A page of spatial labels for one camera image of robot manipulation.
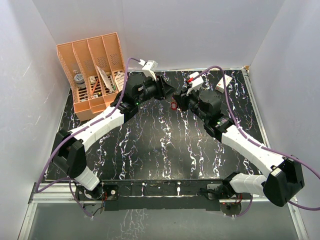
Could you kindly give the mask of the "red key tag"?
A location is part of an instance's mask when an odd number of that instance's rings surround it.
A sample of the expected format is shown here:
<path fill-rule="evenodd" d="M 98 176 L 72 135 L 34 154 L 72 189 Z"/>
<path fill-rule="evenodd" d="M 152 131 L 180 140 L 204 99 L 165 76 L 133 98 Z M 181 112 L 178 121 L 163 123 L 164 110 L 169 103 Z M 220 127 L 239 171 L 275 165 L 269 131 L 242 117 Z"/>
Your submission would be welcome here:
<path fill-rule="evenodd" d="M 177 110 L 177 108 L 178 108 L 177 102 L 176 102 L 176 101 L 172 101 L 172 102 L 170 103 L 170 108 L 171 108 L 172 110 Z"/>

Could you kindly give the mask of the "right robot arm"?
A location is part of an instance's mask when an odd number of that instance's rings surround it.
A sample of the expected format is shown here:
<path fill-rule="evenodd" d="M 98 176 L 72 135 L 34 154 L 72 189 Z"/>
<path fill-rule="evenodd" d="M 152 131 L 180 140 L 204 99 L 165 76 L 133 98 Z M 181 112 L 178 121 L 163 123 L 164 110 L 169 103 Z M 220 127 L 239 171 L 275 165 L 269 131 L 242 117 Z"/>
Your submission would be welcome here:
<path fill-rule="evenodd" d="M 191 111 L 203 121 L 211 137 L 240 153 L 261 171 L 260 175 L 233 172 L 216 189 L 218 194 L 230 199 L 242 193 L 256 194 L 282 207 L 305 186 L 301 164 L 264 150 L 263 144 L 241 134 L 234 121 L 222 112 L 222 101 L 215 92 L 185 89 L 174 94 L 173 99 L 181 111 Z"/>

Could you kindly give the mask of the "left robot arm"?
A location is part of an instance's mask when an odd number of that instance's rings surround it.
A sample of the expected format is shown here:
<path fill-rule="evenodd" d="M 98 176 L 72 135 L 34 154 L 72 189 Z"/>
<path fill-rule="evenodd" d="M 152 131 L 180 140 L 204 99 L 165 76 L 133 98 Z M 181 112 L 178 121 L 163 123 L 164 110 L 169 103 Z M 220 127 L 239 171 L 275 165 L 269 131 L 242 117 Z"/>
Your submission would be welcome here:
<path fill-rule="evenodd" d="M 140 104 L 150 100 L 165 100 L 176 88 L 169 85 L 163 76 L 156 78 L 131 75 L 126 86 L 114 101 L 99 115 L 84 125 L 70 131 L 60 130 L 54 140 L 52 162 L 69 178 L 82 187 L 93 200 L 101 198 L 101 180 L 87 165 L 87 150 L 111 130 L 125 124 L 139 111 Z"/>

